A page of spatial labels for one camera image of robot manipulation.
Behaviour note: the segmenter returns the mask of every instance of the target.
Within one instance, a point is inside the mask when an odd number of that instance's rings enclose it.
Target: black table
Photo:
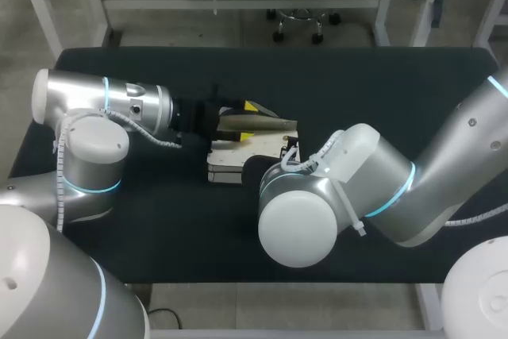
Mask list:
[[[448,113],[496,70],[476,48],[67,50],[57,69],[158,83],[173,94],[252,99],[299,120],[302,157],[331,132],[365,122],[411,159]],[[31,124],[11,175],[55,169],[53,132]],[[185,137],[172,151],[135,135],[112,214],[70,225],[65,234],[126,283],[395,282],[440,283],[467,250],[508,234],[508,214],[442,229],[417,248],[401,248],[367,222],[366,237],[347,229],[311,268],[290,269],[263,251],[257,194],[207,182],[206,145]],[[458,218],[508,201],[508,174],[475,195]]]

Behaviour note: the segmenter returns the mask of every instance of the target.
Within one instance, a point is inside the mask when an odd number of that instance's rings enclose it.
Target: gray floor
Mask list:
[[[90,43],[87,0],[53,0],[66,47]],[[431,46],[469,46],[488,0],[446,0]],[[392,44],[408,44],[419,2],[393,0],[387,23]],[[343,12],[344,24],[325,27],[325,45],[371,46],[374,14]],[[264,12],[114,12],[123,45],[272,46],[275,24]],[[310,30],[292,25],[285,45],[307,46]],[[493,44],[508,63],[508,41]],[[0,179],[7,177],[31,120],[33,77],[54,59],[29,0],[0,0]],[[152,308],[175,309],[187,329],[420,329],[414,289],[373,284],[163,284],[155,285]],[[174,328],[171,315],[154,316],[155,328]]]

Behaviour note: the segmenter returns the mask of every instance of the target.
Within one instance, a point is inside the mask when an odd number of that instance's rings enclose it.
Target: white table leg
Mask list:
[[[97,30],[92,40],[93,47],[107,45],[111,34],[111,24],[103,0],[90,0],[90,8],[97,23]]]
[[[40,26],[48,40],[49,47],[53,55],[58,59],[60,53],[64,50],[60,41],[60,36],[56,31],[56,23],[53,7],[50,0],[31,0],[33,8],[39,18]]]
[[[411,36],[410,47],[425,47],[432,30],[434,0],[425,0],[418,12],[417,24]]]
[[[420,303],[423,324],[427,331],[443,329],[441,301],[435,283],[417,283],[415,285],[418,302]]]
[[[387,15],[390,8],[390,0],[379,0],[378,12],[374,22],[375,43],[379,47],[390,46],[390,39],[387,32]]]
[[[494,56],[494,53],[489,45],[489,38],[491,37],[494,27],[497,25],[496,21],[498,20],[505,1],[506,0],[491,0],[487,7],[487,12],[483,16],[475,41],[473,42],[473,46],[475,47],[488,49],[492,56]]]

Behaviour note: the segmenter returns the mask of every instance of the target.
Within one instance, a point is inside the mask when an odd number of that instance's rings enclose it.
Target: robotic arm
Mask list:
[[[216,95],[209,100],[176,98],[165,87],[41,70],[33,87],[33,119],[55,130],[60,169],[10,179],[0,187],[0,204],[28,208],[59,230],[64,203],[65,222],[100,218],[111,210],[121,182],[129,150],[126,130],[170,148],[180,147],[181,133],[211,141],[220,108],[238,102]],[[155,138],[169,130],[177,133],[176,142]]]
[[[480,188],[508,168],[508,70],[452,112],[411,162],[368,125],[338,131],[304,164],[281,164],[260,188],[259,235],[274,260],[305,267],[366,217],[406,247],[430,239]]]

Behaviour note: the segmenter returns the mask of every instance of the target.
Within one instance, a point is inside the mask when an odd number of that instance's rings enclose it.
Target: metal table frame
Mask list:
[[[505,2],[506,0],[491,0],[473,43],[475,47],[488,50],[494,58],[496,57],[494,52],[492,52],[489,39],[492,31],[494,31],[494,27],[498,25],[508,26],[508,15],[501,14]]]
[[[64,50],[51,0],[31,0],[44,35],[55,58]],[[424,0],[414,27],[410,46],[425,46],[431,30],[433,0]],[[108,10],[266,10],[280,8],[319,8],[331,10],[377,9],[372,26],[378,46],[390,45],[386,21],[390,0],[90,0],[97,25],[92,46],[107,45],[112,32]]]

